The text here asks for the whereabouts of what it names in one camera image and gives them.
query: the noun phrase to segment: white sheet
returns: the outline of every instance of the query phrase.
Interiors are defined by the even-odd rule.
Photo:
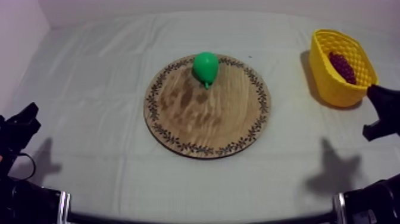
[[[307,50],[312,31],[320,28],[358,39],[381,85],[400,89],[396,36],[283,14],[156,14],[50,32],[6,116],[31,101],[38,104],[43,126],[26,149],[38,163],[33,181],[72,193],[74,211],[166,222],[272,220],[328,211],[335,192],[400,172],[400,138],[363,138],[363,125],[377,119],[367,98],[353,110],[335,110],[310,95]],[[272,97],[261,138],[221,160],[169,152],[143,120],[153,76],[169,62],[202,51],[249,64]],[[334,148],[325,157],[323,138]],[[29,172],[25,163],[19,160],[13,173]]]

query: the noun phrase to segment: grape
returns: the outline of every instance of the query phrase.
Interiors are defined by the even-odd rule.
[[[356,85],[354,70],[343,55],[331,52],[329,53],[329,61],[346,82]]]

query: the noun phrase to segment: plastic basket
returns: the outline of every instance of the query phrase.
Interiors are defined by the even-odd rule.
[[[357,84],[347,83],[329,61],[330,52],[342,54],[353,68]],[[323,100],[338,107],[360,101],[367,88],[378,84],[378,77],[361,45],[335,30],[316,30],[312,35],[310,66]]]

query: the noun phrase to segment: floral pattern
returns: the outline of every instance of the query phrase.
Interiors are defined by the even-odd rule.
[[[175,145],[181,154],[188,155],[192,153],[202,153],[204,156],[208,157],[211,155],[217,155],[218,157],[224,157],[227,155],[231,155],[242,151],[248,145],[253,143],[256,140],[256,135],[261,131],[263,124],[267,122],[267,114],[269,113],[268,106],[268,96],[264,90],[264,84],[262,80],[259,80],[259,77],[255,74],[253,69],[250,69],[244,63],[240,61],[233,60],[226,57],[221,57],[219,59],[219,63],[224,63],[230,66],[235,66],[237,68],[243,69],[245,74],[249,77],[250,83],[256,87],[256,92],[258,94],[257,101],[260,105],[260,116],[256,119],[255,123],[250,127],[246,136],[240,137],[240,139],[236,142],[231,142],[227,144],[225,147],[220,147],[218,149],[214,149],[205,145],[197,145],[191,142],[180,142],[180,139],[168,131],[164,129],[163,126],[157,123],[159,119],[158,114],[158,104],[156,97],[159,94],[161,87],[163,86],[163,82],[166,80],[168,74],[170,74],[173,70],[179,69],[181,66],[186,66],[189,63],[194,62],[194,57],[187,58],[184,60],[180,60],[174,64],[168,65],[161,74],[157,77],[156,82],[151,86],[151,90],[149,95],[146,97],[147,108],[149,110],[149,117],[153,121],[152,128],[154,131],[159,134],[164,142],[169,145]]]

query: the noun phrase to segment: round wooden tray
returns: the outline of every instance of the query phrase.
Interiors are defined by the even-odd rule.
[[[266,126],[267,86],[246,64],[218,55],[218,75],[206,90],[193,76],[194,58],[172,62],[152,80],[144,105],[150,131],[187,157],[222,158],[244,150]]]

